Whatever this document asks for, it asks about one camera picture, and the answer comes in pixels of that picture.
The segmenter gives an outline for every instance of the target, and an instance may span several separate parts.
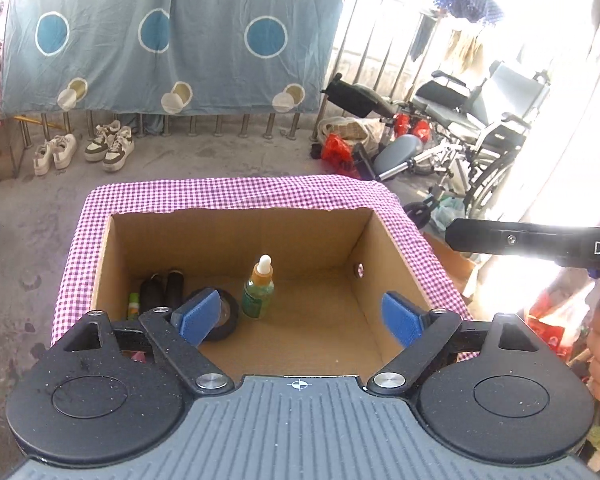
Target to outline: shoe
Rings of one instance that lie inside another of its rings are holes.
[[[102,161],[104,170],[110,172],[121,170],[125,165],[126,158],[134,148],[134,138],[131,134],[131,128],[123,126]]]
[[[51,166],[52,147],[48,140],[42,146],[39,146],[36,153],[33,154],[33,171],[36,176],[43,176],[49,171]]]
[[[107,130],[110,134],[116,134],[120,131],[121,127],[122,126],[120,125],[120,121],[115,120],[111,124],[100,124],[96,126],[96,131],[100,132],[103,130]]]
[[[71,159],[78,149],[78,141],[75,140],[74,134],[66,134],[55,136],[51,140],[51,145],[54,152],[56,170],[64,170],[64,168],[71,164]]]
[[[84,158],[88,162],[100,162],[109,151],[116,138],[116,133],[108,126],[97,126],[96,137],[89,143],[84,150]]]

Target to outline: hanging laundry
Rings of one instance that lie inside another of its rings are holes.
[[[451,63],[451,73],[460,75],[468,70],[482,53],[479,34],[469,30],[454,30],[449,40],[445,61]]]
[[[409,52],[412,61],[416,61],[424,53],[424,49],[429,44],[429,40],[433,34],[433,29],[436,27],[436,22],[435,18],[423,15],[416,38],[413,40],[413,46]]]
[[[436,0],[435,5],[446,9],[456,18],[465,18],[471,23],[494,25],[504,18],[504,12],[494,0]]]

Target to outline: pink gingham cloth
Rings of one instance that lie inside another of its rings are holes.
[[[398,197],[379,182],[336,175],[159,180],[103,186],[87,197],[60,284],[52,344],[90,308],[100,246],[110,215],[272,207],[373,209],[410,264],[432,307],[471,319],[462,297],[427,241],[405,215]]]

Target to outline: black tape roll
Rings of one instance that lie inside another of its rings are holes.
[[[221,324],[217,324],[211,330],[211,332],[209,332],[209,334],[205,337],[205,341],[222,341],[234,333],[236,327],[238,326],[238,317],[240,314],[240,306],[238,305],[238,302],[223,288],[214,288],[218,291],[218,294],[220,294],[220,299],[222,300],[222,311],[220,314]],[[185,298],[183,304],[187,303],[187,301],[193,298],[201,290],[204,289],[199,288],[194,290]]]

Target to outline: metal baluster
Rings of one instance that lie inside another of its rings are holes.
[[[138,123],[138,133],[136,135],[138,139],[142,139],[146,136],[144,132],[144,114],[136,114],[136,122]]]
[[[69,119],[69,112],[65,112],[62,114],[62,118],[64,119],[64,132],[67,134],[72,134],[71,131],[71,121]],[[78,134],[78,139],[82,140],[82,134]]]
[[[249,129],[249,119],[251,118],[251,116],[249,114],[245,114],[244,117],[242,118],[242,129],[240,130],[240,133],[238,134],[238,137],[240,137],[241,139],[246,139],[247,137],[249,137],[249,133],[248,133],[248,129]]]
[[[218,117],[216,117],[216,130],[214,132],[214,137],[222,137],[222,115],[218,115]]]
[[[384,56],[384,61],[382,62],[382,66],[380,67],[380,72],[378,72],[378,79],[376,79],[376,84],[374,85],[374,90],[378,90],[380,86],[380,81],[382,79],[382,75],[384,74],[384,69],[386,68],[386,64],[389,62],[389,54],[391,54],[391,48],[394,46],[395,36],[391,38],[391,42],[389,43],[389,48],[386,50],[386,56]]]
[[[168,115],[164,115],[164,126],[162,129],[162,136],[163,137],[171,137],[171,130],[169,128],[169,116]]]
[[[394,98],[395,91],[398,89],[398,83],[400,82],[400,78],[404,73],[404,69],[407,66],[407,61],[409,60],[409,55],[411,54],[411,49],[413,49],[413,45],[416,43],[416,38],[418,37],[418,31],[420,30],[420,26],[422,25],[422,21],[425,19],[425,15],[420,13],[420,19],[418,20],[418,26],[416,27],[416,31],[413,33],[413,37],[411,38],[411,43],[409,44],[409,48],[407,49],[407,54],[404,56],[404,61],[402,62],[402,66],[400,67],[400,71],[398,72],[398,76],[395,78],[394,87],[391,89],[391,93],[389,94],[389,99]]]
[[[16,162],[16,156],[13,153],[13,146],[11,145],[11,136],[9,136],[9,157],[11,159],[11,174],[14,178],[17,178],[20,174],[20,165]]]
[[[294,115],[294,120],[291,123],[291,129],[289,130],[288,136],[286,136],[289,140],[296,140],[296,130],[298,129],[298,123],[300,121],[300,114]]]
[[[276,115],[269,115],[269,122],[267,123],[267,129],[262,135],[265,139],[273,139],[273,124],[276,122]]]
[[[416,75],[413,77],[413,83],[411,83],[411,88],[409,88],[407,97],[405,97],[405,99],[404,99],[407,102],[411,99],[414,92],[416,91],[416,85],[418,83],[418,78],[420,76],[420,72],[422,71],[422,68],[424,67],[424,63],[427,60],[427,56],[429,55],[429,50],[431,49],[431,44],[433,43],[433,38],[436,35],[436,31],[438,30],[438,25],[440,24],[441,20],[442,19],[440,17],[438,17],[436,19],[436,24],[434,25],[433,30],[431,31],[431,36],[429,37],[429,43],[427,43],[427,46],[425,47],[424,52],[422,53],[422,59],[420,60],[420,66],[418,67],[418,70],[416,71]]]
[[[340,45],[340,50],[338,51],[338,55],[336,56],[335,64],[333,65],[333,71],[331,72],[331,76],[329,81],[331,81],[335,75],[338,73],[338,68],[340,65],[340,61],[342,60],[342,54],[344,54],[344,46],[347,43],[347,38],[349,37],[349,31],[351,30],[351,23],[353,22],[353,16],[356,13],[356,8],[358,7],[359,0],[353,4],[353,10],[351,11],[351,17],[349,18],[349,23],[347,23],[347,28],[344,32],[344,38],[342,38],[342,44]],[[322,98],[322,104],[320,105],[320,111],[318,112],[318,117],[315,120],[314,132],[311,134],[311,140],[315,142],[318,140],[318,124],[324,118],[324,113],[327,111],[327,104],[329,102],[328,97],[325,95]]]
[[[197,137],[198,136],[198,116],[192,115],[189,120],[189,133],[187,134],[189,137]]]
[[[96,132],[93,129],[93,112],[87,110],[87,130],[89,131],[89,138],[93,139],[96,136]]]
[[[378,7],[378,11],[380,11],[382,9],[383,3],[384,3],[384,0],[380,0],[380,6]],[[360,66],[358,67],[358,72],[356,72],[356,76],[353,79],[353,84],[357,84],[360,82],[360,77],[362,76],[362,71],[365,68],[366,58],[368,57],[369,49],[371,48],[371,41],[373,41],[374,32],[376,31],[376,25],[378,25],[378,16],[379,15],[380,15],[380,12],[377,12],[376,17],[374,19],[374,24],[371,27],[371,34],[369,34],[369,41],[366,42],[365,51],[362,53],[362,57],[360,58]],[[347,111],[343,110],[342,116],[345,117],[346,115],[347,115]]]
[[[46,122],[46,114],[40,114],[40,120],[42,121],[42,132],[45,134],[45,140],[51,140],[49,125]]]
[[[24,121],[20,121],[20,130],[22,131],[22,141],[25,149],[33,146],[33,143],[31,142],[31,134],[29,133],[29,125]]]

